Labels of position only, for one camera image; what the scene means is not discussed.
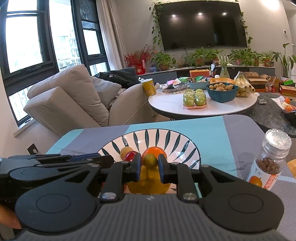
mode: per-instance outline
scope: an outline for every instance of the brown pellets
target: brown pellets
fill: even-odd
[[[261,160],[257,160],[256,163],[258,167],[267,174],[276,175],[279,174],[281,171],[280,165],[278,163],[275,163],[275,161],[273,161],[269,157],[264,157]]]

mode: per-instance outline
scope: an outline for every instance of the beige sofa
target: beige sofa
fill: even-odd
[[[58,136],[74,129],[155,121],[142,84],[121,93],[108,111],[92,78],[84,65],[65,69],[31,87],[24,111]]]

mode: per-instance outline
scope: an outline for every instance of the tv stand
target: tv stand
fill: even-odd
[[[176,68],[170,69],[166,71],[157,71],[155,73],[145,73],[139,75],[143,79],[153,79],[155,83],[165,84],[169,80],[175,80],[176,78],[180,77],[190,77],[190,70],[195,69],[210,69],[210,65],[201,66],[201,67],[185,67],[185,68]],[[221,73],[221,67],[217,66],[217,74]],[[267,74],[270,76],[275,76],[275,68],[271,67],[254,67],[254,66],[239,66],[239,65],[232,65],[227,67],[230,78],[234,79],[239,71],[242,72],[257,72],[259,75]]]

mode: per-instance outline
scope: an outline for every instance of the blue tablecloth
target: blue tablecloth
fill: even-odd
[[[197,145],[202,164],[211,165],[244,180],[260,151],[264,138],[263,131],[251,118],[243,115],[225,115],[73,130],[64,135],[48,154],[95,153],[119,136],[152,128],[170,129],[184,134]],[[296,180],[288,167],[283,170],[282,176],[271,191],[282,199],[285,206],[285,213],[278,230],[287,239],[296,240],[294,228],[296,227]]]

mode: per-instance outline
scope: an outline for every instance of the white bowl with black leaf pattern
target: white bowl with black leaf pattern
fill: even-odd
[[[162,148],[169,163],[185,163],[191,169],[199,169],[200,152],[197,146],[185,135],[166,129],[146,129],[120,136],[106,144],[99,153],[111,155],[116,162],[122,161],[120,151],[125,146],[143,152],[153,146]]]

